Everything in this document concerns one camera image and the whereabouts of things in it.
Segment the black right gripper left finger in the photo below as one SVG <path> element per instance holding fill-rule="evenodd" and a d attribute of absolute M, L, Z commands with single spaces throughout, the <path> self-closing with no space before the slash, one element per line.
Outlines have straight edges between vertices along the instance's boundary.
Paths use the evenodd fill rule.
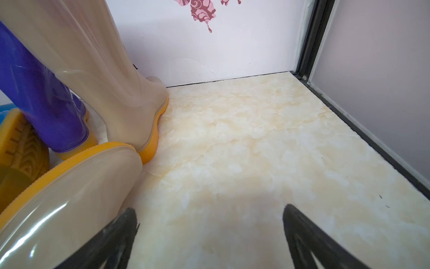
<path fill-rule="evenodd" d="M 57 268 L 125 269 L 138 228 L 135 210 L 127 208 Z"/>

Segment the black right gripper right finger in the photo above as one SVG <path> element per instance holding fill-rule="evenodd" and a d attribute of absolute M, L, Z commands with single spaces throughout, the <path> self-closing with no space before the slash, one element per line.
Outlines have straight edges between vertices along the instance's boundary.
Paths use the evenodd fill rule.
<path fill-rule="evenodd" d="M 283 211 L 284 234 L 296 269 L 367 269 L 368 266 L 344 249 L 292 204 Z"/>

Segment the purple rain boot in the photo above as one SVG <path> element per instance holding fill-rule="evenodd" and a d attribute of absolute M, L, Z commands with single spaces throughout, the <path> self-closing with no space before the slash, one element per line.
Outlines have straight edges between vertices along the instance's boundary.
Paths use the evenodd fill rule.
<path fill-rule="evenodd" d="M 1 25 L 1 91 L 61 159 L 96 146 L 79 98 Z"/>

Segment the blue rain boot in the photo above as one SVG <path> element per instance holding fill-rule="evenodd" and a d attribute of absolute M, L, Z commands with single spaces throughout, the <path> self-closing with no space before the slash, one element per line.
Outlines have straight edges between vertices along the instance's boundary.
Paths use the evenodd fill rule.
<path fill-rule="evenodd" d="M 49 149 L 17 108 L 1 112 L 1 211 L 44 175 Z"/>

